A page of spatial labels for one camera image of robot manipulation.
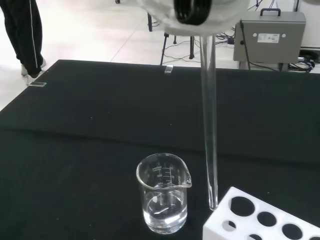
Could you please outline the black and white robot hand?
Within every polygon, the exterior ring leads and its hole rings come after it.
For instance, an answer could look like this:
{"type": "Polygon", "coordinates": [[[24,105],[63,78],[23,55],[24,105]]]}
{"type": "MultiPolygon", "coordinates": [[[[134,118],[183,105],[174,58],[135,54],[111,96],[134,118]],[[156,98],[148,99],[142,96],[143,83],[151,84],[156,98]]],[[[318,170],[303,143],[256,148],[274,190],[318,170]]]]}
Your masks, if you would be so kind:
{"type": "Polygon", "coordinates": [[[213,36],[233,27],[248,11],[249,0],[138,0],[137,3],[177,36],[213,36]]]}

